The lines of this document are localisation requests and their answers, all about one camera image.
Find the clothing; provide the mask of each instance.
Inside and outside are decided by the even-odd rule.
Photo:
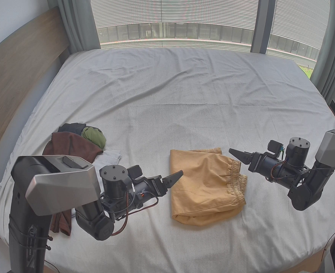
[[[81,135],[83,129],[86,127],[87,125],[85,123],[64,123],[62,126],[59,127],[58,132],[60,131],[68,131],[70,133],[74,133],[74,134],[78,134]]]
[[[170,172],[184,175],[171,188],[172,218],[187,225],[208,225],[237,215],[246,204],[247,176],[241,162],[220,148],[170,151]]]
[[[96,127],[87,126],[83,129],[81,136],[92,143],[96,144],[101,149],[104,148],[106,144],[106,138],[102,131]]]
[[[99,175],[99,170],[103,168],[104,166],[109,165],[117,165],[119,160],[121,159],[120,151],[104,151],[103,154],[98,155],[94,162],[93,166],[95,168],[95,172],[97,173],[98,183],[101,188],[101,191],[104,191],[102,178]],[[75,216],[75,208],[72,208],[71,210],[71,217]]]
[[[92,163],[97,155],[103,151],[92,142],[75,133],[61,131],[52,133],[52,139],[46,144],[43,155],[68,155],[81,157]],[[50,230],[70,235],[71,232],[71,210],[60,212],[52,216]]]

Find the white bed sheet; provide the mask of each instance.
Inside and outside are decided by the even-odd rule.
[[[13,180],[20,155],[41,154],[65,122],[85,122],[121,150],[120,165],[169,174],[170,149],[221,147],[264,152],[270,139],[311,143],[307,166],[335,117],[294,61],[199,48],[93,50],[72,55],[35,107],[0,184],[0,237],[8,243]],[[248,175],[247,205],[205,227],[171,219],[170,197],[129,218],[100,242],[73,220],[52,234],[46,260],[61,272],[278,272],[324,247],[335,231],[335,174],[321,199],[296,211],[287,189]]]

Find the headboard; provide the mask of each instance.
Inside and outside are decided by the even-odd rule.
[[[58,7],[26,23],[0,43],[0,140],[32,86],[68,46]]]

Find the brown garment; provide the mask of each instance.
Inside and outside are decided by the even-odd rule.
[[[46,144],[43,155],[67,155],[81,157],[89,163],[93,163],[97,155],[103,153],[96,144],[80,135],[61,131],[52,133],[52,140]],[[50,230],[70,235],[71,232],[71,210],[56,213],[52,216]]]
[[[187,225],[208,225],[237,215],[246,204],[247,176],[241,162],[220,148],[170,151],[170,172],[184,175],[171,188],[172,218]]]

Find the white folded cloth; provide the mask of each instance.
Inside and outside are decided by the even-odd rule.
[[[98,155],[94,162],[93,166],[95,168],[95,171],[97,173],[98,183],[101,188],[101,192],[103,192],[103,183],[102,178],[99,175],[99,170],[103,168],[104,166],[108,165],[117,165],[119,160],[121,159],[120,151],[118,150],[111,150],[111,151],[103,151],[101,155]],[[75,208],[71,210],[71,217],[75,216]]]

